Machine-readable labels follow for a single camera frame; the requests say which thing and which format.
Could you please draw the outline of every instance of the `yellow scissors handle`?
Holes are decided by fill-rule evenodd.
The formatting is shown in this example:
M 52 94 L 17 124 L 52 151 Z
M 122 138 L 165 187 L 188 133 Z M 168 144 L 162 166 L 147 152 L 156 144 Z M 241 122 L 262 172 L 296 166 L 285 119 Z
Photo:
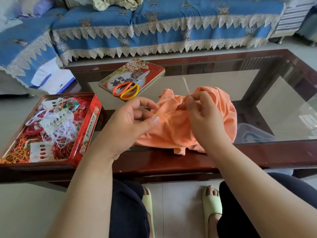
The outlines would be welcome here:
M 133 89 L 136 88 L 136 91 L 135 93 L 131 96 L 131 97 L 128 97 L 128 98 L 123 98 L 124 95 L 126 95 L 128 92 L 132 91 Z M 123 101 L 128 101 L 130 99 L 133 99 L 135 96 L 137 96 L 137 94 L 139 93 L 139 85 L 138 84 L 135 84 L 134 86 L 132 86 L 131 88 L 127 89 L 126 91 L 124 91 L 123 93 L 121 93 L 120 95 L 120 99 L 123 100 Z

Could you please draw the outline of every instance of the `crumpled yellow cloth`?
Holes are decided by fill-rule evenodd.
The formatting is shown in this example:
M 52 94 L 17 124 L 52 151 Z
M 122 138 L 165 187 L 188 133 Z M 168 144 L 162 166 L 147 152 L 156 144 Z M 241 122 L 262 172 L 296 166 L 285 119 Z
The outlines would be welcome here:
M 93 8 L 97 11 L 104 11 L 110 5 L 117 5 L 135 11 L 143 0 L 93 0 Z

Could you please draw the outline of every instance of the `striped fabric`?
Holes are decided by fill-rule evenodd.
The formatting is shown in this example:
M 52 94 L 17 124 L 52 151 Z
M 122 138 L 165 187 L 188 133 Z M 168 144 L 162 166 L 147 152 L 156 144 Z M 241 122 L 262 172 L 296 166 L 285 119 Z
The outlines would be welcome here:
M 317 0 L 300 0 L 294 8 L 288 7 L 277 25 L 275 33 L 298 30 L 308 11 Z

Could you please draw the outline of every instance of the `forearm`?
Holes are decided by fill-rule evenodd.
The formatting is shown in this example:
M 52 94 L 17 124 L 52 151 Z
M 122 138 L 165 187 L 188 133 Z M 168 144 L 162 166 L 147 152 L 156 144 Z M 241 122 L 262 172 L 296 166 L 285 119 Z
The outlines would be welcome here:
M 317 211 L 266 174 L 233 145 L 207 150 L 261 237 L 307 237 Z
M 91 148 L 69 184 L 48 238 L 104 238 L 109 235 L 113 159 L 101 157 Z

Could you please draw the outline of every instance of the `hand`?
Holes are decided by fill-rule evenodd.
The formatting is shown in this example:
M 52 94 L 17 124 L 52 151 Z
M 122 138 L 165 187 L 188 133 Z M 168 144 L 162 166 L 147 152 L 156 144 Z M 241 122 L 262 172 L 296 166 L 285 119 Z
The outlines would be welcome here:
M 159 122 L 159 117 L 153 116 L 150 111 L 144 108 L 139 108 L 140 106 L 150 109 L 159 108 L 152 100 L 143 97 L 135 97 L 128 101 L 111 116 L 93 142 L 94 149 L 102 149 L 103 152 L 106 152 L 105 155 L 116 160 L 141 135 L 150 131 Z
M 177 109 L 188 110 L 192 132 L 206 152 L 208 149 L 231 144 L 224 130 L 221 113 L 206 91 L 190 95 Z

